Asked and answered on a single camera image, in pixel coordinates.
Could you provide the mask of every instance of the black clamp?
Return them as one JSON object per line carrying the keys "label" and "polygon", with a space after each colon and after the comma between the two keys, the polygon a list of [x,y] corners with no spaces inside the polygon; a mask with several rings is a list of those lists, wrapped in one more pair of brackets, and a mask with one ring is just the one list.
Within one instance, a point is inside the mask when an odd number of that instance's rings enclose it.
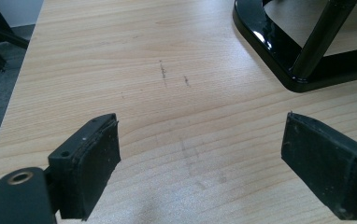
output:
{"label": "black clamp", "polygon": [[357,220],[357,142],[289,113],[281,157],[337,217]]}
{"label": "black clamp", "polygon": [[86,220],[121,161],[115,114],[90,120],[49,156],[45,171],[31,167],[0,179],[0,223]]}

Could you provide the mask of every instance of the light wood tabletop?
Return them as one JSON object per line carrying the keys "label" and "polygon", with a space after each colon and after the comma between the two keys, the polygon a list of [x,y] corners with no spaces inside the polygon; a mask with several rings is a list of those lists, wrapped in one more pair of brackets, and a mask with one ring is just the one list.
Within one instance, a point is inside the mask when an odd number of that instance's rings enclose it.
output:
{"label": "light wood tabletop", "polygon": [[122,161],[88,223],[342,223],[280,146],[290,111],[357,141],[357,81],[287,91],[233,6],[45,0],[0,130],[0,178],[46,168],[85,122],[116,113]]}

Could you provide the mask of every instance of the scratch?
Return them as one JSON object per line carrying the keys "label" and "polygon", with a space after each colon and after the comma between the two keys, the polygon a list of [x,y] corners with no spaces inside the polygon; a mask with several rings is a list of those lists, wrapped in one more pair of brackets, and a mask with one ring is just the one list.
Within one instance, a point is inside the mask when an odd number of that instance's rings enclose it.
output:
{"label": "scratch", "polygon": [[179,139],[179,142],[180,142],[180,144],[181,144],[181,150],[183,151],[183,152],[185,152],[186,150],[187,150],[187,148],[184,146],[184,142],[181,140],[181,139]]}
{"label": "scratch", "polygon": [[195,151],[195,155],[196,155],[196,160],[199,161],[199,152],[196,148],[193,149]]}
{"label": "scratch", "polygon": [[158,135],[155,135],[156,146],[159,146]]}
{"label": "scratch", "polygon": [[224,173],[223,173],[222,171],[220,171],[220,174],[219,174],[219,182],[220,182],[221,184],[227,182],[227,177],[224,175]]}
{"label": "scratch", "polygon": [[186,76],[184,76],[184,81],[188,87],[191,87],[190,82],[188,81],[188,78]]}
{"label": "scratch", "polygon": [[159,65],[161,66],[161,72],[162,72],[162,79],[164,80],[164,85],[166,85],[166,70],[164,69],[164,66],[162,65],[162,60],[159,60]]}

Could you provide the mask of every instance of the screw hole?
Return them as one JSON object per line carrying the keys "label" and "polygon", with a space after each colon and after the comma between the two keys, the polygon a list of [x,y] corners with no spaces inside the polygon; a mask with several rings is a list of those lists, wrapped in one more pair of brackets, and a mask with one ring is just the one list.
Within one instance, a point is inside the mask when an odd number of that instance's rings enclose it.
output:
{"label": "screw hole", "polygon": [[24,183],[27,180],[31,179],[31,177],[33,177],[33,173],[25,171],[25,172],[21,172],[16,175],[13,175],[7,182],[9,185],[19,185],[19,184]]}
{"label": "screw hole", "polygon": [[62,152],[62,154],[60,154],[60,155],[62,155],[62,157],[67,157],[67,156],[70,155],[70,153],[69,153],[68,151],[64,151],[64,152]]}

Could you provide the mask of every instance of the pencil mark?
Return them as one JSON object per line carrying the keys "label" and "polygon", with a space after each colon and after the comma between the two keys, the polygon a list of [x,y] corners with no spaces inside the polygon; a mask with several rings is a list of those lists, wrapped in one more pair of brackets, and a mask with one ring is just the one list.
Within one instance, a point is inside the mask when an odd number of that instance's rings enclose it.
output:
{"label": "pencil mark", "polygon": [[223,184],[223,183],[226,183],[226,182],[227,182],[227,177],[224,175],[224,173],[223,173],[223,172],[220,172],[219,182],[220,182],[221,184]]}
{"label": "pencil mark", "polygon": [[202,184],[199,180],[196,181],[195,184],[196,184],[201,190],[207,189],[207,187],[206,187],[204,184]]}
{"label": "pencil mark", "polygon": [[197,175],[197,166],[196,164],[200,161],[199,160],[199,152],[196,148],[187,148],[185,147],[184,141],[180,139],[181,144],[181,151],[184,156],[185,163],[187,165],[187,169],[189,171],[190,176]]}
{"label": "pencil mark", "polygon": [[188,87],[191,87],[190,82],[188,81],[188,78],[186,76],[184,76],[184,81]]}
{"label": "pencil mark", "polygon": [[166,70],[162,64],[162,60],[159,60],[159,65],[161,66],[162,79],[164,80],[164,85],[166,86]]}

